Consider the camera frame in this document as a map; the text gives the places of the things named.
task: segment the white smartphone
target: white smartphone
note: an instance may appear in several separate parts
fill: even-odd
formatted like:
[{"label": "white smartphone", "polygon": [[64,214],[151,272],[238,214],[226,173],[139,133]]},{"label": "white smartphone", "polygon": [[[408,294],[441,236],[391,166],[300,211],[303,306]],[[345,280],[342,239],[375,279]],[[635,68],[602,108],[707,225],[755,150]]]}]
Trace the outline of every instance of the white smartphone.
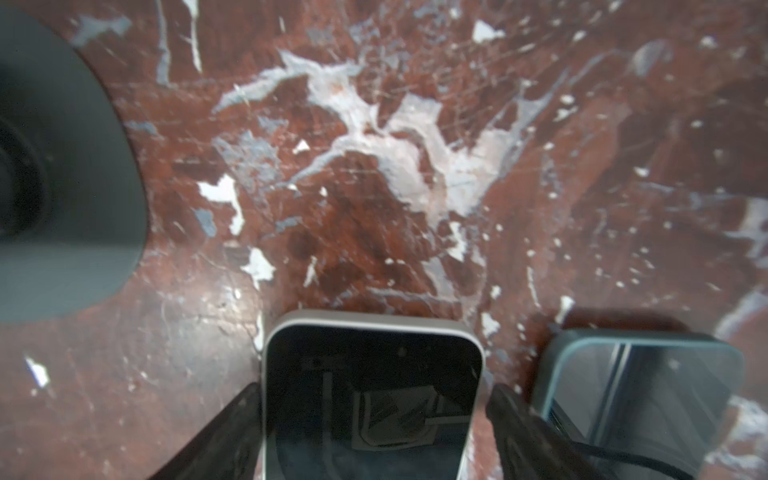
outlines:
[{"label": "white smartphone", "polygon": [[459,322],[289,313],[263,352],[263,477],[455,480],[484,368]]}]

